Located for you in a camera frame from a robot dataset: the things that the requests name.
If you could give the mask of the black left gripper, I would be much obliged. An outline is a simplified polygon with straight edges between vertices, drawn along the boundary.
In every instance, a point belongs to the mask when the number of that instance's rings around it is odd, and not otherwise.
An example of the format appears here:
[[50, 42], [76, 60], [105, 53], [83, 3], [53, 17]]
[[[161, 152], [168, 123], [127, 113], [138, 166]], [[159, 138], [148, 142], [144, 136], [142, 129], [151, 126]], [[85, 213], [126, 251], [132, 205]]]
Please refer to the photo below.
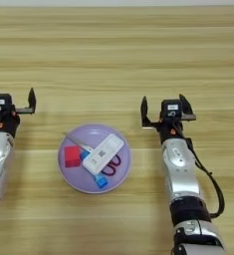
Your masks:
[[36, 96], [31, 88], [28, 97], [29, 108], [16, 109], [12, 107], [10, 111], [0, 112], [0, 132], [9, 133], [12, 137], [16, 135], [20, 124], [20, 115], [31, 115], [36, 110]]

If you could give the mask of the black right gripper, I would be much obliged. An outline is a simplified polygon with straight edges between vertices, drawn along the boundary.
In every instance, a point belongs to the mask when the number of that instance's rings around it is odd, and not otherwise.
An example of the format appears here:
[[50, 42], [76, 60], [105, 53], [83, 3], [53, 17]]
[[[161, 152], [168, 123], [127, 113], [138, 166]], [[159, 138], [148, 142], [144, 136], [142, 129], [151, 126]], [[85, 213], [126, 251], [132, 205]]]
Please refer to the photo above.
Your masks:
[[143, 128], [155, 128], [159, 133], [160, 142], [164, 143], [171, 138], [184, 138], [183, 135], [183, 121], [195, 121], [196, 115], [193, 115], [193, 110], [190, 102], [184, 95], [179, 95], [182, 103], [182, 111], [185, 113], [180, 119], [170, 118], [168, 121], [159, 120], [158, 122], [151, 122], [147, 117], [148, 106], [146, 97], [142, 98], [140, 105], [141, 124]]

